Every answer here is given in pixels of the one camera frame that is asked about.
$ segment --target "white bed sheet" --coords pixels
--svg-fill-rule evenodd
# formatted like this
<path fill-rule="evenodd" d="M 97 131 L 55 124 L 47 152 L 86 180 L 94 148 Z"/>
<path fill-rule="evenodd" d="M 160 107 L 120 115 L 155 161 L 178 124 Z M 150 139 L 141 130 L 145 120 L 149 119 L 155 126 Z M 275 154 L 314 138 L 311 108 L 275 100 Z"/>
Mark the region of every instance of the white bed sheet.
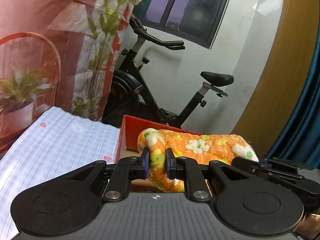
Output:
<path fill-rule="evenodd" d="M 114 163 L 118 136 L 111 125 L 58 107 L 46 111 L 0 160 L 0 240 L 18 233 L 10 215 L 17 194 L 95 160 Z"/>

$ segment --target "stuffed fabric toy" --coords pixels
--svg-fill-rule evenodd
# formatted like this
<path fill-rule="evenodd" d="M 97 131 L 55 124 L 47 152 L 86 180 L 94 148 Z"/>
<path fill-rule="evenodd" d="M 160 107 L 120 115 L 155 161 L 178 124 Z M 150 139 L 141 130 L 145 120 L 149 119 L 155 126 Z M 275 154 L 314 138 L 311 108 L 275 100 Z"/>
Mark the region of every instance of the stuffed fabric toy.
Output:
<path fill-rule="evenodd" d="M 149 180 L 165 192 L 183 192 L 183 181 L 168 179 L 165 167 L 165 149 L 172 148 L 175 157 L 186 156 L 199 164 L 219 160 L 231 165 L 236 156 L 258 162 L 250 145 L 239 135 L 193 135 L 170 130 L 148 128 L 138 137 L 138 150 L 150 150 Z"/>

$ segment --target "printed curtain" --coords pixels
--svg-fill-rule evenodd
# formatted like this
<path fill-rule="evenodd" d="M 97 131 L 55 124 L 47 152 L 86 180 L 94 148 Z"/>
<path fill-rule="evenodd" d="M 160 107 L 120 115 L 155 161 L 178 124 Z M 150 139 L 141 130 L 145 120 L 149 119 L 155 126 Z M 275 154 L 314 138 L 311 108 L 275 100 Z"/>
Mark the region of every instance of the printed curtain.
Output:
<path fill-rule="evenodd" d="M 137 0 L 0 0 L 0 152 L 51 106 L 100 120 Z"/>

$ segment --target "metal screw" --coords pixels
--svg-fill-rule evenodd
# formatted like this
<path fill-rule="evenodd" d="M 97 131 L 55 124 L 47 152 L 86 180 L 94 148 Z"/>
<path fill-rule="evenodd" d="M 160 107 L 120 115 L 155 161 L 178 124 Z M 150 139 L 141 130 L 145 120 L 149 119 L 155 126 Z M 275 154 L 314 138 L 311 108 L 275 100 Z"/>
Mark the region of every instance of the metal screw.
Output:
<path fill-rule="evenodd" d="M 121 193 L 119 191 L 115 191 L 115 190 L 112 190 L 112 191 L 108 191 L 106 194 L 105 194 L 106 198 L 108 199 L 117 199 L 117 198 L 120 198 L 121 197 Z"/>
<path fill-rule="evenodd" d="M 193 196 L 195 198 L 199 198 L 199 199 L 204 199 L 204 198 L 207 198 L 209 197 L 209 193 L 208 192 L 205 192 L 203 190 L 198 190 L 196 192 L 193 193 Z"/>

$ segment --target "cardboard box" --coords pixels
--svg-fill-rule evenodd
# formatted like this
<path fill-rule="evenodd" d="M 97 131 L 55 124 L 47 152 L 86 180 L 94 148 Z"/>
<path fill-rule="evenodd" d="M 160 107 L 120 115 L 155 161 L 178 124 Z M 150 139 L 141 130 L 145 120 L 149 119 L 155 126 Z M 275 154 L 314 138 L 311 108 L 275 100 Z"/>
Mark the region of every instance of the cardboard box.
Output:
<path fill-rule="evenodd" d="M 140 156 L 138 152 L 138 136 L 139 134 L 147 129 L 154 128 L 157 130 L 166 129 L 175 132 L 183 132 L 190 134 L 197 134 L 190 131 L 186 131 L 183 129 L 179 129 L 176 127 L 151 122 L 148 120 L 140 119 L 138 117 L 125 115 L 122 119 L 122 124 L 120 128 L 120 135 L 118 141 L 118 148 L 116 152 L 116 161 L 120 158 L 125 158 L 129 156 Z M 162 192 L 155 185 L 151 183 L 148 179 L 142 180 L 137 179 L 131 183 L 131 191 L 132 192 Z"/>

